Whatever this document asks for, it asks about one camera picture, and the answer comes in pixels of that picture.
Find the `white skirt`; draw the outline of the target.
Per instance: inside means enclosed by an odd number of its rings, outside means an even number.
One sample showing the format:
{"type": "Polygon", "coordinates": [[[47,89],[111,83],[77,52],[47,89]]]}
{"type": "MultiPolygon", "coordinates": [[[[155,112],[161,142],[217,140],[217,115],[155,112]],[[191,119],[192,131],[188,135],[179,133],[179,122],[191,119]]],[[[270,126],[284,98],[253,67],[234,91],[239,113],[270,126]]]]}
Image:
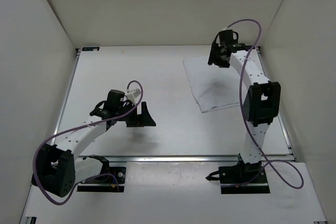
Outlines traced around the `white skirt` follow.
{"type": "Polygon", "coordinates": [[[183,60],[192,95],[202,113],[239,106],[236,70],[207,64],[206,57],[183,60]]]}

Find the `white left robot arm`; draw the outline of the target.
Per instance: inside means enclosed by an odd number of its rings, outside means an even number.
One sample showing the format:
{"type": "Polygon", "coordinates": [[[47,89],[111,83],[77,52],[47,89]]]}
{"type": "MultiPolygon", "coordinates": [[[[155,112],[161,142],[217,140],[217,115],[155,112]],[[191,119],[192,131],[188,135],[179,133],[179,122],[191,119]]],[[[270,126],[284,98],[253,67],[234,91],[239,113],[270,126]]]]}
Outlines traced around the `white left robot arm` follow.
{"type": "Polygon", "coordinates": [[[67,132],[62,141],[45,143],[35,155],[31,183],[58,197],[67,196],[75,183],[89,177],[104,181],[109,177],[108,160],[81,153],[117,122],[127,127],[155,126],[140,89],[110,90],[90,112],[81,129],[67,132]]]}

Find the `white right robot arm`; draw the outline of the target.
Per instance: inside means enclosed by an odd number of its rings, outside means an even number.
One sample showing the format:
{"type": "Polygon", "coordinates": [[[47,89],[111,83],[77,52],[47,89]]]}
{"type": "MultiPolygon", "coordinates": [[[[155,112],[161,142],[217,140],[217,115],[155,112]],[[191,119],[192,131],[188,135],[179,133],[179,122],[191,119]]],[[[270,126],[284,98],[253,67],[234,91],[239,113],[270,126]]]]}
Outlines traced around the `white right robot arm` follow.
{"type": "Polygon", "coordinates": [[[250,57],[249,48],[238,42],[238,33],[229,29],[220,31],[211,45],[208,65],[233,67],[240,76],[241,111],[247,129],[243,151],[237,164],[218,169],[219,180],[226,185],[238,186],[250,180],[257,182],[261,169],[262,147],[266,132],[279,112],[281,86],[270,81],[250,57]]]}

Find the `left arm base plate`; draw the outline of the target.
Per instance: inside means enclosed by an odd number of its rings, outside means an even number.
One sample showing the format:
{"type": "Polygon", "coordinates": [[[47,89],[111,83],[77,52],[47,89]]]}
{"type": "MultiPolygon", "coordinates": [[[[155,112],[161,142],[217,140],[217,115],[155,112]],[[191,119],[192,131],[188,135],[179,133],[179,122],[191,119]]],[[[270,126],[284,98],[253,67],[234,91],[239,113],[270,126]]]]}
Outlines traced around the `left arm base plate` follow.
{"type": "Polygon", "coordinates": [[[77,191],[84,193],[123,193],[127,174],[126,166],[110,165],[111,176],[103,176],[95,179],[87,179],[78,184],[77,191]]]}

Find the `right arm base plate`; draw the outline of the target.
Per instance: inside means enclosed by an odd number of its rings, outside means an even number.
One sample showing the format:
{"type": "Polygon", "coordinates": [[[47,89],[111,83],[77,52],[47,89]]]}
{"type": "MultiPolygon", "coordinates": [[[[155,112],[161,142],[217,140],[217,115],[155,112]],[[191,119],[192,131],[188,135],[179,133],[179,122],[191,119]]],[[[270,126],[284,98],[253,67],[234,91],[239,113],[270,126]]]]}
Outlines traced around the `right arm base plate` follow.
{"type": "Polygon", "coordinates": [[[243,173],[238,165],[220,166],[205,177],[208,181],[219,181],[222,195],[269,194],[270,188],[265,172],[243,173]]]}

